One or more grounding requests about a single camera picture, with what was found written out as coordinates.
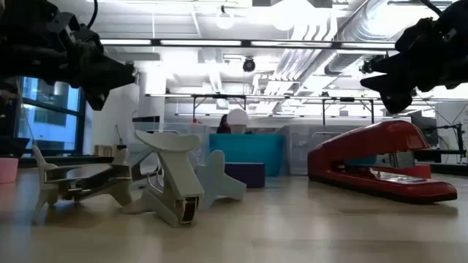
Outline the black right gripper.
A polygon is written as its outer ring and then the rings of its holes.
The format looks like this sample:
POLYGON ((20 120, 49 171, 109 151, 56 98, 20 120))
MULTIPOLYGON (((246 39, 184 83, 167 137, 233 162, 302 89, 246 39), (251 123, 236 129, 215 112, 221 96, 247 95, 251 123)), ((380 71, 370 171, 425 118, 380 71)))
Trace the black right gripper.
POLYGON ((384 73, 360 84, 385 93, 385 107, 400 113, 412 103, 412 91, 430 91, 443 81, 449 64, 468 56, 468 23, 419 20, 396 42, 399 53, 385 59, 384 73))

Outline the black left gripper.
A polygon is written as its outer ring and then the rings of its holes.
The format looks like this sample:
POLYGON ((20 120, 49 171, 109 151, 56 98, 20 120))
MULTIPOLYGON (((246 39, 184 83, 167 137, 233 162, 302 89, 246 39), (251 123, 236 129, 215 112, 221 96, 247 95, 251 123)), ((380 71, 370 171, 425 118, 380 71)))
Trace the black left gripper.
POLYGON ((81 88, 93 110, 102 110, 106 92, 133 84, 135 68, 104 54, 99 40, 48 43, 19 43, 7 36, 0 37, 0 89, 16 92, 14 77, 35 77, 52 85, 67 83, 81 88))

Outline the red stapler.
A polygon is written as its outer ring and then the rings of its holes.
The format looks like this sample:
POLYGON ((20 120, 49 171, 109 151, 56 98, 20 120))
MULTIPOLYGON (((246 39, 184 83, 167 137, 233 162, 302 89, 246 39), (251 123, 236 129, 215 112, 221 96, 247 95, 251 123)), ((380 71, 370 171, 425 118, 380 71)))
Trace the red stapler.
POLYGON ((359 127, 320 143, 307 156, 307 175, 321 182, 399 202, 425 205, 458 198, 456 187, 416 164, 428 150, 423 132, 406 121, 359 127))

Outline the pink tape roll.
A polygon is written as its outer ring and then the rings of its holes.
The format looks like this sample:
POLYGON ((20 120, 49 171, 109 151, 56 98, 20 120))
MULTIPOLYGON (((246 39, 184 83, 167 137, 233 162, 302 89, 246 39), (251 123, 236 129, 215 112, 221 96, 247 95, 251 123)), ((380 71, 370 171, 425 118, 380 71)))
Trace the pink tape roll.
POLYGON ((16 181, 18 162, 17 158, 0 158, 0 184, 16 181))

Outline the blue tape roll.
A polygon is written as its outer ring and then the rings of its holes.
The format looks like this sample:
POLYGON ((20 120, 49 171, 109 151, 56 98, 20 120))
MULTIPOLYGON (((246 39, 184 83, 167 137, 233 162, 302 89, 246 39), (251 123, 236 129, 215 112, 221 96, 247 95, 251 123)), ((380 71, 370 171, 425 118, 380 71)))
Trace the blue tape roll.
POLYGON ((245 183, 247 188, 265 187, 265 165, 263 163, 226 163, 224 170, 230 177, 245 183))

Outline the grey staple remover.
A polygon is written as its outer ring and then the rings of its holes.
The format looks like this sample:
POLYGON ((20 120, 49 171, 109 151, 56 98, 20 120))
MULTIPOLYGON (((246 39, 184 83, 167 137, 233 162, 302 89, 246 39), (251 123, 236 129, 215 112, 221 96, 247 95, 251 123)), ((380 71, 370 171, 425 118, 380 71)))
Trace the grey staple remover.
POLYGON ((171 227, 192 224, 204 190, 188 155, 200 145, 200 138, 193 134, 149 134, 141 130, 135 131, 135 136, 158 156, 164 172, 163 183, 152 183, 146 178, 140 198, 122 207, 122 212, 154 212, 171 227))
POLYGON ((120 206, 132 202, 129 184, 132 176, 128 149, 119 148, 109 164, 58 166, 46 162, 40 149, 32 147, 39 171, 39 196, 32 222, 38 222, 44 205, 54 206, 60 199, 81 202, 98 195, 108 194, 120 206))

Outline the black computer monitor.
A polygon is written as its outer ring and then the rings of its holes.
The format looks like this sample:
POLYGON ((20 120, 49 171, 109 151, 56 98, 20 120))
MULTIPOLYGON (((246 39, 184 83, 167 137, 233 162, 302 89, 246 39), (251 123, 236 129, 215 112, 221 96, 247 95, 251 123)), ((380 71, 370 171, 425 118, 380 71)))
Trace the black computer monitor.
POLYGON ((421 111, 417 111, 411 114, 411 122, 421 130, 430 146, 435 147, 439 144, 437 122, 434 118, 424 117, 421 111))

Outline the wooden block stack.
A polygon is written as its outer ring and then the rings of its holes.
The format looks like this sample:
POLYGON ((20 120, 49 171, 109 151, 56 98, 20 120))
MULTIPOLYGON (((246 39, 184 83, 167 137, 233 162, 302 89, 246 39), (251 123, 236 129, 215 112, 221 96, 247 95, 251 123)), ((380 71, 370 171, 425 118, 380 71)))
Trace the wooden block stack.
POLYGON ((99 157, 113 158, 116 155, 117 147, 115 145, 95 145, 93 154, 99 157))

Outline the black framed glass window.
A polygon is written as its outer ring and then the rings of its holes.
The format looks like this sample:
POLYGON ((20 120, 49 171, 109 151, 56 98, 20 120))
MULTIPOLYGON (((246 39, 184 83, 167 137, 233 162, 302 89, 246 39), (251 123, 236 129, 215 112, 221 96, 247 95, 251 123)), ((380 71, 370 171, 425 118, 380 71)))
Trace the black framed glass window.
POLYGON ((29 139, 26 151, 36 145, 49 156, 82 153, 84 92, 67 83, 48 85, 33 77, 21 77, 19 84, 22 99, 15 135, 29 139))

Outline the black desk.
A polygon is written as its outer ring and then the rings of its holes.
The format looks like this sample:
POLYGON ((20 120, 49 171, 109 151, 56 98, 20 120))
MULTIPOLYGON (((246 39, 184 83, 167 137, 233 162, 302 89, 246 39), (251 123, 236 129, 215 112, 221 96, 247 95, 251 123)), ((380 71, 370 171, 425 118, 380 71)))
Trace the black desk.
POLYGON ((467 154, 466 150, 440 150, 440 149, 428 149, 428 150, 417 150, 413 152, 413 156, 416 161, 423 163, 437 163, 442 162, 443 157, 459 156, 465 157, 467 154))

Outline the grey translucent plastic bin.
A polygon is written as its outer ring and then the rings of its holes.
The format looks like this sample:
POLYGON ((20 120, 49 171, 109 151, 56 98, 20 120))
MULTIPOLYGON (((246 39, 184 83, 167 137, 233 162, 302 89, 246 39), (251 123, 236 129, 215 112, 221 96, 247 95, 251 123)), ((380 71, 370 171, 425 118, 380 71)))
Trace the grey translucent plastic bin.
POLYGON ((332 137, 356 129, 357 126, 322 124, 292 124, 278 130, 284 138, 286 175, 307 176, 307 156, 320 143, 332 137))

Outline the person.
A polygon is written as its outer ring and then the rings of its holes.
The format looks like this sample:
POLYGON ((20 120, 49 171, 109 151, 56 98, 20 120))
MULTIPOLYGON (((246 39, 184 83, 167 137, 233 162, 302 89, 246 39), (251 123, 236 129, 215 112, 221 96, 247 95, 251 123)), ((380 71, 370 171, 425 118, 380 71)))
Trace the person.
POLYGON ((230 134, 230 126, 227 123, 227 114, 224 114, 221 118, 221 121, 219 122, 219 125, 216 129, 217 134, 230 134))

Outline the round white pendant lamp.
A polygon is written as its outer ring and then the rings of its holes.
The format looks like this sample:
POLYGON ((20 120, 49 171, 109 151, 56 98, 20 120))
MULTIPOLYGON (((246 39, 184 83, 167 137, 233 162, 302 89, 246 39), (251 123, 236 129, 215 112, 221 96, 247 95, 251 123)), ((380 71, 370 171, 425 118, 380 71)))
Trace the round white pendant lamp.
POLYGON ((234 25, 234 16, 226 11, 225 5, 221 5, 216 13, 216 25, 221 29, 230 29, 234 25))

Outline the clear plastic bottle white cap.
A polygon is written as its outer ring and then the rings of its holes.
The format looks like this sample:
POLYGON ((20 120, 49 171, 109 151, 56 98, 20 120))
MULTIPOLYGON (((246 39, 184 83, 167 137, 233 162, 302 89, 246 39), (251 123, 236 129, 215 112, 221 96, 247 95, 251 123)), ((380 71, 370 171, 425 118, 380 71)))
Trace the clear plastic bottle white cap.
POLYGON ((249 124, 249 116, 245 110, 231 110, 227 114, 227 124, 232 134, 244 134, 249 124))

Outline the teal plastic bin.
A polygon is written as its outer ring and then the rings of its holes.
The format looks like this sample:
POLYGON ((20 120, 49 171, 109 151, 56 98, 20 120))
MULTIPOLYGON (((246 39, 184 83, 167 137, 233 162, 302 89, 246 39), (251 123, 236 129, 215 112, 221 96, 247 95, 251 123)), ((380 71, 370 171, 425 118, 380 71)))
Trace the teal plastic bin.
POLYGON ((279 176, 284 161, 284 138, 278 134, 210 134, 210 151, 224 152, 230 163, 262 163, 265 176, 279 176))

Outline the black metal rack frame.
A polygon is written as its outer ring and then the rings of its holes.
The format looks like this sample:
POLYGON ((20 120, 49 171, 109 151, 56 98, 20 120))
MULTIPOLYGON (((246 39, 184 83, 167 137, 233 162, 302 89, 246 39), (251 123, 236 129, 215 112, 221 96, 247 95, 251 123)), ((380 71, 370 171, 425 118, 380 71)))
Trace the black metal rack frame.
POLYGON ((146 94, 150 97, 163 97, 163 98, 192 98, 193 110, 192 117, 195 117, 195 108, 197 107, 197 98, 211 98, 211 99, 242 99, 244 101, 241 107, 246 109, 246 102, 248 99, 266 99, 266 100, 285 100, 285 99, 298 99, 298 100, 318 100, 322 105, 325 101, 339 101, 339 102, 358 102, 369 101, 371 104, 371 120, 374 121, 374 103, 378 98, 373 97, 351 97, 351 96, 277 96, 277 95, 241 95, 241 94, 146 94))

